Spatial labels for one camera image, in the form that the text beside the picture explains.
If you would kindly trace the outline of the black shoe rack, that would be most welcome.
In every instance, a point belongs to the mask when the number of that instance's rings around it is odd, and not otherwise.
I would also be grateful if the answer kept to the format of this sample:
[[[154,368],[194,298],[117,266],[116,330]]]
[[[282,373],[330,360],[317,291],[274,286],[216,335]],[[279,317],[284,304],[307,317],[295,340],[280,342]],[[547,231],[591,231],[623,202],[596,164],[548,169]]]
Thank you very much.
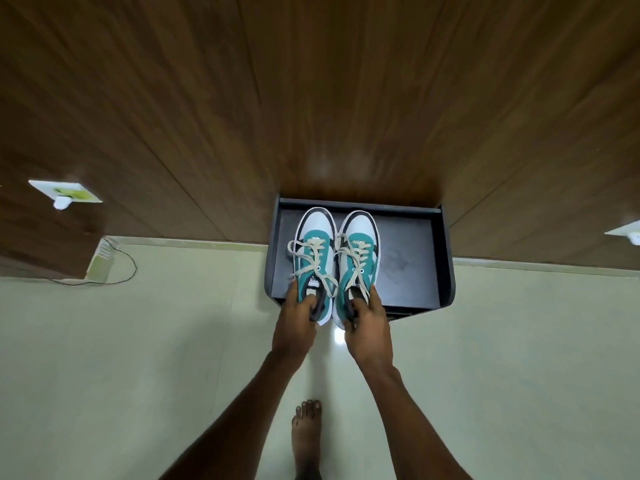
[[[348,213],[369,212],[381,236],[381,268],[376,288],[389,321],[436,311],[452,304],[456,283],[443,206],[404,207],[277,196],[266,254],[264,291],[283,304],[292,275],[287,243],[304,213],[323,207],[340,226]]]

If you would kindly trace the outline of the person's left forearm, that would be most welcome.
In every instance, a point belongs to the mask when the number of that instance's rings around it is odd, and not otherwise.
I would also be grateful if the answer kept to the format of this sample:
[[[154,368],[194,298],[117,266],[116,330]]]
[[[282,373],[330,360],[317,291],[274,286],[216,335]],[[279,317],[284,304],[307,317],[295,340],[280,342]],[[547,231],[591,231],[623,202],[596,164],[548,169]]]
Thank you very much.
[[[260,370],[159,480],[254,480],[273,418],[304,356],[269,352]]]

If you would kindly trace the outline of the white adhesive wall hook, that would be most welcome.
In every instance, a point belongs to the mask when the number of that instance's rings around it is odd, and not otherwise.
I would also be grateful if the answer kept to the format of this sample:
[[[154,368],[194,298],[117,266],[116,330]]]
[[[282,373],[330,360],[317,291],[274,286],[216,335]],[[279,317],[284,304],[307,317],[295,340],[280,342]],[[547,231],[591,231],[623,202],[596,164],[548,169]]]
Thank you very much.
[[[624,237],[632,245],[640,246],[640,219],[605,232],[605,235]]]
[[[28,184],[50,198],[56,210],[66,210],[72,203],[102,203],[98,196],[82,184],[33,179],[28,180]]]

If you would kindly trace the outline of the teal white sneaker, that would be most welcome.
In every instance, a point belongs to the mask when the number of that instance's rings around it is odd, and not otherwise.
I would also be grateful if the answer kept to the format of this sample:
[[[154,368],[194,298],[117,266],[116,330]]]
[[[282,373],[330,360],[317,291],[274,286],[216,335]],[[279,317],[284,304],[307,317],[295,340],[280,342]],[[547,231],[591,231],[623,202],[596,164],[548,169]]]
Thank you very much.
[[[332,314],[337,288],[335,240],[337,228],[331,213],[313,207],[302,216],[294,238],[287,245],[292,257],[292,277],[298,281],[299,300],[308,295],[323,297],[323,326]]]
[[[337,288],[332,318],[343,325],[343,299],[369,301],[371,285],[380,269],[380,234],[374,218],[364,210],[355,210],[343,220],[335,241]]]

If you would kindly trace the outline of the person's left hand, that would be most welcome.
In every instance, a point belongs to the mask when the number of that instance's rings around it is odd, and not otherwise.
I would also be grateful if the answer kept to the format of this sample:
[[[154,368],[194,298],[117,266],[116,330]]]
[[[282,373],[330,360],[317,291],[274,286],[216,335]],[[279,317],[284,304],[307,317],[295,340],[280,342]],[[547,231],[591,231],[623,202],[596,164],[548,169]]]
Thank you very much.
[[[300,367],[312,347],[317,325],[311,320],[311,312],[316,307],[315,295],[299,300],[298,281],[291,282],[285,302],[278,316],[273,335],[271,351],[288,363]]]

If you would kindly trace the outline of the white power adapter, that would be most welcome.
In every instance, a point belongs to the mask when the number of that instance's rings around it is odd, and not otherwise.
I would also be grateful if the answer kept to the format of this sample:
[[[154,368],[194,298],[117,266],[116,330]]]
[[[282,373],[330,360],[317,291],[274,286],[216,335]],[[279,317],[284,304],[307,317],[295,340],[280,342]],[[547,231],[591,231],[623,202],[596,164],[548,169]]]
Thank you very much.
[[[117,249],[105,237],[101,238],[87,268],[86,282],[106,284],[115,262]]]

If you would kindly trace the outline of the person's right forearm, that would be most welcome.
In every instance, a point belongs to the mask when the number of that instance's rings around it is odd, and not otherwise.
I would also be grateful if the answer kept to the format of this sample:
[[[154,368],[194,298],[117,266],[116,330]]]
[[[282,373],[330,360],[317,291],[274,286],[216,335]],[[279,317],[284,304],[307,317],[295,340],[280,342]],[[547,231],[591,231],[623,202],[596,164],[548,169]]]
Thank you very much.
[[[392,363],[357,362],[387,436],[397,480],[473,480],[437,434]]]

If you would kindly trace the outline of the person's bare foot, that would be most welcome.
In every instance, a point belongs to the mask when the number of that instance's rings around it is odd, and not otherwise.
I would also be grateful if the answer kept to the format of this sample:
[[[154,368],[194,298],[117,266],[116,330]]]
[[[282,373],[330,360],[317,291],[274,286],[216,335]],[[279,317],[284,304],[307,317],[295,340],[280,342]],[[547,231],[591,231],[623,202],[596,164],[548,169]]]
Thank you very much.
[[[291,443],[295,480],[322,480],[322,403],[309,399],[296,407],[291,423]]]

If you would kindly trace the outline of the person's right hand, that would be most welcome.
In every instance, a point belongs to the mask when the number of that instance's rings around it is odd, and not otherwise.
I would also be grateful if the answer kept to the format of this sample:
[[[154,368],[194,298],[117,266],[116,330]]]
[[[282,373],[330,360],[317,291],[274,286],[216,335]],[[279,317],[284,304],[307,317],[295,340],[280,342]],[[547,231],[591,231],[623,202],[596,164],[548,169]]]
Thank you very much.
[[[393,368],[393,346],[389,321],[375,285],[369,301],[354,298],[353,320],[345,320],[346,345],[361,371]]]

